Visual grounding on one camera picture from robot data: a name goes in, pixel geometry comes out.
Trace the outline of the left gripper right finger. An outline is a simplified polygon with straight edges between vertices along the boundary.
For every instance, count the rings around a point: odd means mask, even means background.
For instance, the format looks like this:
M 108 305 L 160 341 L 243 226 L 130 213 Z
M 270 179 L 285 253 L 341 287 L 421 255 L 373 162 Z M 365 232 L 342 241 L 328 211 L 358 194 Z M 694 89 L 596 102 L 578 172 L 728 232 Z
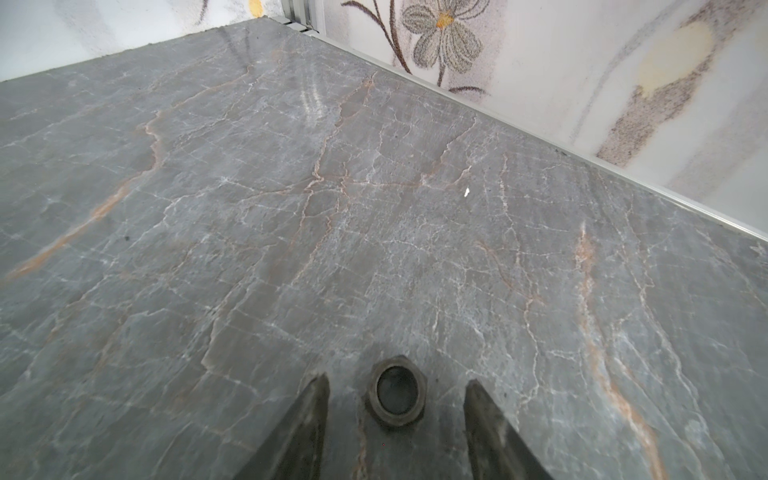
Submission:
M 468 457 L 475 480 L 554 479 L 477 379 L 470 380 L 466 386 L 463 411 Z

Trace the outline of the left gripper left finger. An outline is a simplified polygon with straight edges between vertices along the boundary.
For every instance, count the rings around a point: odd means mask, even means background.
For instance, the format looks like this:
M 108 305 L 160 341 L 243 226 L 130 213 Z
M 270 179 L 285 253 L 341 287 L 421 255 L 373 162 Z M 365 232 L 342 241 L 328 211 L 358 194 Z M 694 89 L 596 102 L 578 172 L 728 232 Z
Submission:
M 330 383 L 313 378 L 234 479 L 319 479 Z

